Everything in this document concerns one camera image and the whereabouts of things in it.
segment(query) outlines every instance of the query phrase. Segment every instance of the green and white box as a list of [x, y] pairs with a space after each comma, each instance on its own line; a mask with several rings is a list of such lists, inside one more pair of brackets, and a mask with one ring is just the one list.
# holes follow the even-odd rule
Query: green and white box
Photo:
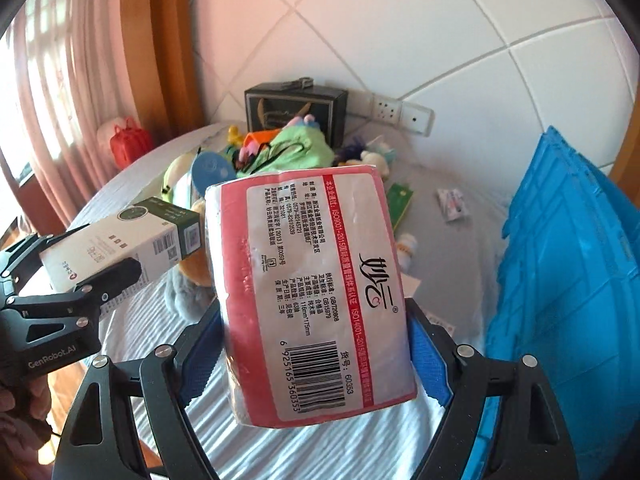
[[54, 292], [68, 292], [124, 258], [142, 266], [140, 279], [100, 309], [106, 316], [122, 301], [158, 279], [200, 248], [200, 215], [148, 198], [117, 215], [88, 225], [44, 251], [40, 257]]

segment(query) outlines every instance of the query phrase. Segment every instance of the hand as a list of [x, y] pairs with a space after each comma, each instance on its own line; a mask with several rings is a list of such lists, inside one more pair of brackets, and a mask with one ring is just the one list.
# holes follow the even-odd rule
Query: hand
[[[51, 391], [47, 376], [38, 377], [29, 384], [31, 399], [30, 414], [33, 418], [44, 420], [51, 410]], [[9, 390], [0, 386], [0, 413], [9, 412], [15, 407], [15, 399]]]
[[[51, 409], [51, 392], [47, 377], [37, 378], [28, 387], [33, 396], [30, 414], [33, 418], [44, 420]], [[4, 450], [9, 453], [11, 463], [19, 473], [16, 478], [50, 480], [52, 465], [40, 465], [38, 462], [41, 441], [28, 424], [4, 413], [11, 411], [14, 407], [13, 394], [0, 386], [0, 448], [4, 447]]]

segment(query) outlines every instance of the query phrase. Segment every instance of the blue round object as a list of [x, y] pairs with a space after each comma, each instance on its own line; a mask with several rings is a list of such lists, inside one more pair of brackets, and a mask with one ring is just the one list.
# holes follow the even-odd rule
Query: blue round object
[[191, 181], [200, 196], [204, 196], [207, 187], [235, 178], [233, 166], [219, 153], [201, 152], [193, 159]]

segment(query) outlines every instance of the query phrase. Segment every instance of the pink curtain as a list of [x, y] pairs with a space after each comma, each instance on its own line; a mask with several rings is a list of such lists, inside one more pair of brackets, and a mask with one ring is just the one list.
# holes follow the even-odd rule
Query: pink curtain
[[117, 172], [97, 139], [122, 108], [105, 48], [107, 1], [27, 0], [6, 36], [30, 164], [67, 226]]

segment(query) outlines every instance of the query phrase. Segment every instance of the red bag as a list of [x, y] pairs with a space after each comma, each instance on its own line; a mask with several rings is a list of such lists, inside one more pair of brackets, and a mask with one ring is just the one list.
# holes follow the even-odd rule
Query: red bag
[[124, 128], [116, 126], [114, 129], [116, 133], [111, 137], [109, 144], [116, 166], [121, 170], [154, 148], [149, 132], [136, 126], [131, 117], [127, 117]]

